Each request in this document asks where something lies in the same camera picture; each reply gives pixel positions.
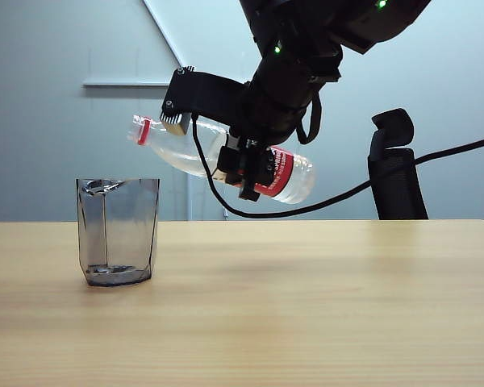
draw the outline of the office chair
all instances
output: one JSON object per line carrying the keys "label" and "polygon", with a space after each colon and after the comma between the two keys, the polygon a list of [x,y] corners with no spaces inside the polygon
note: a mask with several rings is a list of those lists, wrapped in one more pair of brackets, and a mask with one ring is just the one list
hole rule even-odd
{"label": "office chair", "polygon": [[[414,137],[414,124],[404,109],[375,115],[378,128],[371,140],[368,157],[369,178],[375,179],[392,168],[414,160],[408,145]],[[371,189],[379,219],[428,219],[415,165],[372,182]]]}

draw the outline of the glass cup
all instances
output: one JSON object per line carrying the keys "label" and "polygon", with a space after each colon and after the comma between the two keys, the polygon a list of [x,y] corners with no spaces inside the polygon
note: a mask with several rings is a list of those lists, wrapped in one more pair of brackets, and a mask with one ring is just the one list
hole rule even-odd
{"label": "glass cup", "polygon": [[89,285],[152,276],[159,179],[77,179],[79,261]]}

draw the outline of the gray wall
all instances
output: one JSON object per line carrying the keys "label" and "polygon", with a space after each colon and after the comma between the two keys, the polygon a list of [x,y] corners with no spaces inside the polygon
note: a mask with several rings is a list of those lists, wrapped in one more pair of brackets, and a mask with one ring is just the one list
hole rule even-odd
{"label": "gray wall", "polygon": [[[259,57],[236,0],[152,0],[187,65],[247,80]],[[367,178],[370,117],[398,106],[417,155],[484,137],[484,2],[432,2],[416,24],[322,92],[323,129],[306,147],[325,199]],[[161,218],[223,218],[205,181],[127,142],[132,114],[157,116],[164,89],[84,89],[89,77],[166,81],[177,62],[140,0],[0,0],[0,220],[75,218],[75,177],[160,177]],[[432,218],[484,218],[484,149],[419,167]],[[261,199],[244,210],[290,206]],[[303,218],[375,218],[371,193]]]}

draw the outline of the red label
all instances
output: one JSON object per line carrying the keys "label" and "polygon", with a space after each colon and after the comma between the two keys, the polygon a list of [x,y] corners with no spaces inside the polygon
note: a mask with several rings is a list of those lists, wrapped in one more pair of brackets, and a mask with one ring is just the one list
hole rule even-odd
{"label": "red label", "polygon": [[294,167],[294,155],[284,149],[271,147],[274,154],[274,180],[269,186],[255,184],[255,191],[266,196],[278,195],[287,185]]}

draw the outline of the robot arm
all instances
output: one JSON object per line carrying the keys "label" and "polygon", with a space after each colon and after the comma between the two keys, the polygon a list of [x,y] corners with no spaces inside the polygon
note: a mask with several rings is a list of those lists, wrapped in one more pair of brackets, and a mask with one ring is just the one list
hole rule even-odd
{"label": "robot arm", "polygon": [[[246,84],[196,73],[174,72],[162,106],[169,131],[185,134],[190,115],[230,127],[235,141],[221,149],[218,169],[240,185],[240,198],[256,201],[254,185],[273,181],[270,145],[295,131],[302,144],[319,131],[319,91],[340,78],[342,47],[366,53],[413,23],[430,0],[240,0],[262,55]],[[302,118],[312,103],[310,132]]]}

